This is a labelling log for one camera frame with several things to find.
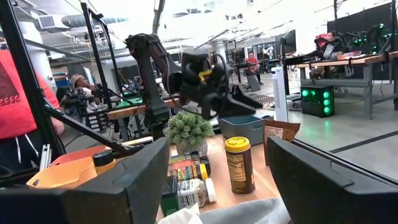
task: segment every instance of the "brown paper bag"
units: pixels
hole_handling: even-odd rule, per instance
[[[266,165],[268,166],[268,153],[267,153],[267,139],[269,136],[276,136],[288,142],[292,142],[293,138],[296,136],[300,129],[300,124],[274,121],[271,119],[266,119],[264,122],[264,155],[266,158]]]

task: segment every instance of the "concrete floor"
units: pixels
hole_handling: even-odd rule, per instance
[[[233,78],[234,83],[236,83],[237,77],[233,76]],[[262,74],[261,80],[264,85],[255,94],[272,95],[271,74]],[[291,93],[300,91],[300,81],[296,73],[289,75],[289,86]],[[392,93],[392,87],[386,82],[383,85],[375,83],[374,95],[381,96],[382,92],[384,95],[389,95]],[[357,91],[362,92],[360,89],[349,89],[350,93]],[[364,119],[362,101],[336,99],[335,108],[335,115],[328,118],[317,118],[301,112],[289,111],[289,121],[301,123],[296,138],[319,149],[335,152],[335,149],[398,131],[398,111],[393,110],[392,100],[373,106],[373,120]],[[259,110],[258,113],[261,116],[264,114],[272,115],[274,111]],[[64,144],[71,141],[77,134],[75,130],[66,128],[62,135]],[[84,149],[95,144],[97,142],[94,140],[82,136],[68,145],[67,151]],[[354,147],[338,152],[336,155],[398,180],[398,163],[396,162],[398,150],[396,150],[395,144],[398,144],[398,136]]]

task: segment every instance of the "green tabletop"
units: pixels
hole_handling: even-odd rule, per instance
[[[142,104],[142,98],[141,97],[133,97],[133,98],[129,98],[128,100],[134,105],[141,105]],[[130,104],[128,102],[126,102],[126,101],[123,101],[120,104],[118,104],[115,108],[122,108],[122,107],[126,107],[126,106],[130,106]]]

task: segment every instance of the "red shirt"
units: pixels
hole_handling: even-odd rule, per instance
[[[251,70],[254,70],[257,67],[258,63],[259,63],[259,61],[257,61],[257,59],[254,58],[254,57],[253,58],[246,58],[246,59],[244,59],[244,61],[245,62],[249,62],[250,64],[252,64],[252,66],[250,66]]]
[[[49,102],[59,108],[57,97],[37,76]],[[0,50],[0,139],[13,138],[37,129],[17,69],[8,50]]]

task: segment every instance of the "plant pot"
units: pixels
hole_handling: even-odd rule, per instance
[[[180,144],[176,144],[176,148],[177,148],[177,152],[179,155],[184,155],[187,152],[198,151],[200,157],[207,156],[207,141],[206,141],[206,139],[203,140],[203,142],[201,144],[198,144],[195,146],[187,145],[186,147],[182,147]]]

